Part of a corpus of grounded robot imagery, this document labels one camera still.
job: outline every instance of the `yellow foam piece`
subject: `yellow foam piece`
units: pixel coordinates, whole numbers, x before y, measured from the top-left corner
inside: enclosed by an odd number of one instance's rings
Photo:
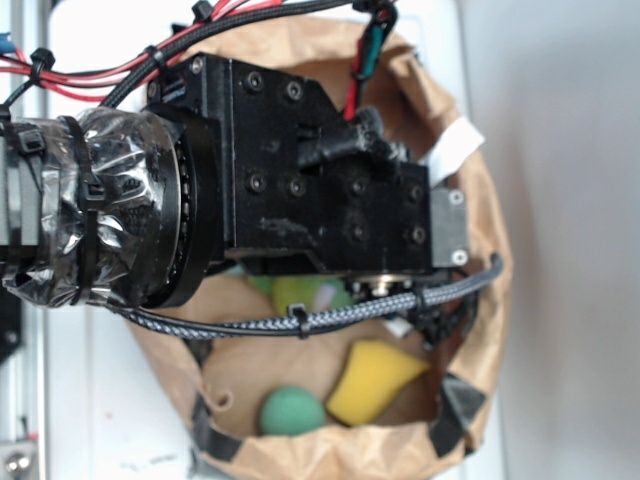
[[[347,425],[370,423],[402,387],[428,369],[427,362],[382,340],[356,340],[338,386],[325,406]]]

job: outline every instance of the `black and white braided cable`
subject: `black and white braided cable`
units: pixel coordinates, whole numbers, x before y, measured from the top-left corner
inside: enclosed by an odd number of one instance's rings
[[[423,305],[439,305],[465,297],[477,292],[493,280],[503,269],[502,259],[498,254],[491,257],[492,266],[488,270],[471,275],[450,285],[425,289],[422,298],[415,293],[402,293],[390,297],[359,303],[350,307],[310,313],[307,322],[309,334],[327,333],[344,328],[370,318],[405,312],[416,308],[421,300]],[[125,309],[108,305],[114,313],[122,315],[131,322],[148,330],[185,338],[188,340],[211,340],[237,336],[298,336],[301,325],[296,317],[266,318],[236,323],[203,324],[166,317],[152,312],[136,309]]]

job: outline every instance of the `green foam ball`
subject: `green foam ball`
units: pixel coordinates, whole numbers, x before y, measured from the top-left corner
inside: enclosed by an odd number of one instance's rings
[[[260,409],[260,430],[264,435],[300,435],[324,423],[324,406],[311,392],[300,387],[274,390]]]

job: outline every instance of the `cable connector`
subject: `cable connector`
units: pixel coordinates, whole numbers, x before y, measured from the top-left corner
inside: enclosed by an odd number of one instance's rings
[[[29,80],[35,86],[40,87],[40,75],[45,70],[51,70],[53,64],[56,63],[56,58],[53,56],[51,50],[46,48],[37,48],[31,54],[31,73],[29,74]]]
[[[9,38],[11,33],[0,33],[0,55],[16,53],[16,46]]]
[[[213,7],[206,0],[200,0],[191,7],[193,14],[196,16],[196,22],[208,22],[211,21],[211,15],[213,15]]]

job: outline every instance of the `brown paper bag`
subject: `brown paper bag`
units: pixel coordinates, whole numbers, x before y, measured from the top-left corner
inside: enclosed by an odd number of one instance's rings
[[[315,78],[342,108],[361,32],[360,25],[318,18],[279,19],[224,33],[189,53],[206,51]],[[387,136],[406,143],[415,158],[458,117],[454,100],[397,36],[388,40],[363,103],[377,106]],[[457,182],[468,201],[473,262],[486,268],[493,252],[505,261],[503,274],[483,291],[476,323],[465,339],[459,328],[428,353],[417,332],[396,339],[373,320],[304,341],[216,340],[199,365],[182,340],[133,327],[207,461],[238,479],[415,480],[445,470],[481,445],[504,351],[512,263],[480,153],[466,161]],[[244,278],[220,275],[207,279],[186,305],[164,313],[212,323],[275,312]],[[428,361],[431,369],[404,388],[375,425],[347,428],[333,422],[297,437],[257,435],[257,411],[272,389],[300,385],[325,400],[343,371],[349,345],[358,338],[384,339]]]

